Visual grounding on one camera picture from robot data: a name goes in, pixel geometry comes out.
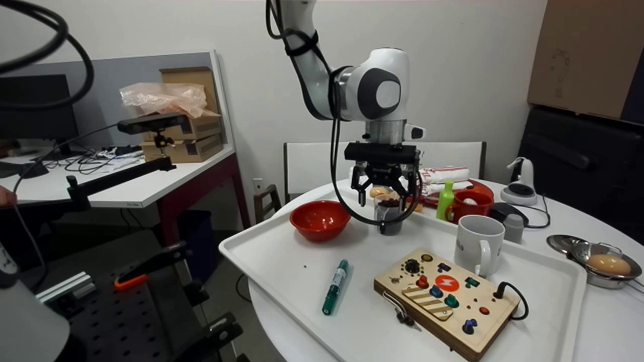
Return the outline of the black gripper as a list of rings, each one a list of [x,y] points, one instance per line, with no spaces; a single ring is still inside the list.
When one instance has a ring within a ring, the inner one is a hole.
[[[351,143],[345,157],[354,162],[351,188],[361,202],[370,186],[393,188],[403,200],[421,191],[418,152],[412,146]]]

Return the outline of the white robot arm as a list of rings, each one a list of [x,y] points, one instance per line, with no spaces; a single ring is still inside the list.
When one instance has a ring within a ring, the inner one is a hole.
[[[336,71],[318,47],[312,23],[317,0],[266,0],[266,29],[285,43],[305,95],[321,120],[362,120],[362,141],[349,143],[345,159],[354,164],[352,188],[364,197],[370,186],[390,188],[403,200],[418,193],[418,152],[404,143],[409,56],[398,49],[376,49],[358,66]]]

